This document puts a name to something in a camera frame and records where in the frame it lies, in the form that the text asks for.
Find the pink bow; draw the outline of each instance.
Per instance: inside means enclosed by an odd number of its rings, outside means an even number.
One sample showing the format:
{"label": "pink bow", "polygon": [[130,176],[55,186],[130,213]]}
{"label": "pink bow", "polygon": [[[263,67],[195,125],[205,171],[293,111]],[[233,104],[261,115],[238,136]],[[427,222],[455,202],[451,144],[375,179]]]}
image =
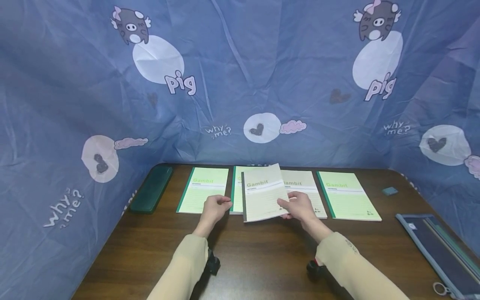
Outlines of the pink bow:
{"label": "pink bow", "polygon": [[113,18],[121,21],[121,19],[120,19],[121,8],[117,7],[117,6],[114,6],[114,7],[115,7],[115,11],[113,12]]}
{"label": "pink bow", "polygon": [[367,8],[365,12],[368,12],[369,14],[373,14],[375,12],[375,7],[379,6],[380,3],[382,3],[382,0],[373,0],[372,6]]}

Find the white circle print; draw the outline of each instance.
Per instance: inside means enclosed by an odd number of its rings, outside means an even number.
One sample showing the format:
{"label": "white circle print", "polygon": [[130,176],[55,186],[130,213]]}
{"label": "white circle print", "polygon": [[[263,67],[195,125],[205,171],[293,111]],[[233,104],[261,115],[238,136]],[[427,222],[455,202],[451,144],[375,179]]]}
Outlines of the white circle print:
{"label": "white circle print", "polygon": [[175,71],[185,71],[180,52],[159,36],[148,36],[148,44],[135,44],[132,55],[138,72],[157,84],[167,84],[165,76],[175,78]]}
{"label": "white circle print", "polygon": [[438,125],[425,132],[420,151],[429,159],[446,166],[459,166],[472,154],[463,130],[453,125]]}
{"label": "white circle print", "polygon": [[353,63],[352,75],[355,83],[368,90],[372,81],[383,82],[387,73],[391,76],[395,72],[402,49],[403,38],[398,31],[391,31],[384,41],[377,39],[369,42]]}
{"label": "white circle print", "polygon": [[114,147],[115,142],[104,135],[94,135],[86,140],[82,161],[96,182],[109,182],[117,175],[119,157]]}
{"label": "white circle print", "polygon": [[243,133],[250,141],[265,144],[280,134],[282,123],[276,115],[266,112],[249,117],[243,125]]}

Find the pink cloud print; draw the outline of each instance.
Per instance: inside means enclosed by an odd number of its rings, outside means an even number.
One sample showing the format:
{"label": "pink cloud print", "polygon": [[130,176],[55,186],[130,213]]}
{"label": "pink cloud print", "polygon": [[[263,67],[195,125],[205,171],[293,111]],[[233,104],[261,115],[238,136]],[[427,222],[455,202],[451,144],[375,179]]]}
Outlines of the pink cloud print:
{"label": "pink cloud print", "polygon": [[282,124],[282,126],[280,126],[280,133],[292,134],[305,130],[306,128],[307,124],[303,123],[302,121],[290,120],[286,124]]}
{"label": "pink cloud print", "polygon": [[470,155],[465,159],[465,166],[468,167],[468,171],[476,179],[480,180],[480,157],[475,155]]}
{"label": "pink cloud print", "polygon": [[148,142],[148,139],[133,139],[126,137],[123,140],[115,142],[115,150],[127,149],[135,146],[143,146]]}

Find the left hand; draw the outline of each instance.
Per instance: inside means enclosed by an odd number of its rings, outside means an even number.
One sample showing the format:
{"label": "left hand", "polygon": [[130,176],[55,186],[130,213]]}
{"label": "left hand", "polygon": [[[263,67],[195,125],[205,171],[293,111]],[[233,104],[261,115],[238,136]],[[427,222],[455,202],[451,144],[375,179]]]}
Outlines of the left hand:
{"label": "left hand", "polygon": [[231,207],[232,202],[228,197],[221,195],[208,196],[204,203],[202,216],[193,234],[207,238],[215,224]]}

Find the cartoon pig with wings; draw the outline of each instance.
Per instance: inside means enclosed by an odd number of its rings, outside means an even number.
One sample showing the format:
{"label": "cartoon pig with wings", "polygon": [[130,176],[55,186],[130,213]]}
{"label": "cartoon pig with wings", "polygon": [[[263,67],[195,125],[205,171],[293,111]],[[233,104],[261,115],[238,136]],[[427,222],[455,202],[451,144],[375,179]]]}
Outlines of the cartoon pig with wings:
{"label": "cartoon pig with wings", "polygon": [[148,29],[151,27],[151,20],[139,11],[132,11],[126,8],[115,6],[113,19],[110,19],[113,28],[117,29],[123,41],[139,44],[142,41],[148,44]]}
{"label": "cartoon pig with wings", "polygon": [[394,23],[398,22],[401,11],[398,5],[390,1],[374,0],[363,8],[363,13],[357,10],[353,21],[360,23],[360,39],[382,41],[387,38]]}

